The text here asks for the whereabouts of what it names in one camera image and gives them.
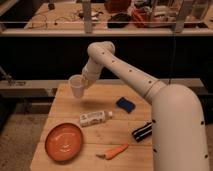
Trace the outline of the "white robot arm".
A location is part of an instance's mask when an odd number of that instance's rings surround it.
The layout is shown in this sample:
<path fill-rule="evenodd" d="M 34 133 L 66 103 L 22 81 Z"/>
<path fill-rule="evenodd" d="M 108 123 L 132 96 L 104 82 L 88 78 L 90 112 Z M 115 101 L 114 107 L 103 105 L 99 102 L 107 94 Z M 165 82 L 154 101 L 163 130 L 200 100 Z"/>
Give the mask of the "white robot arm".
<path fill-rule="evenodd" d="M 197 95 L 180 84 L 165 84 L 115 56 L 109 41 L 88 46 L 82 74 L 88 86 L 104 67 L 151 105 L 154 171 L 210 171 L 203 109 Z"/>

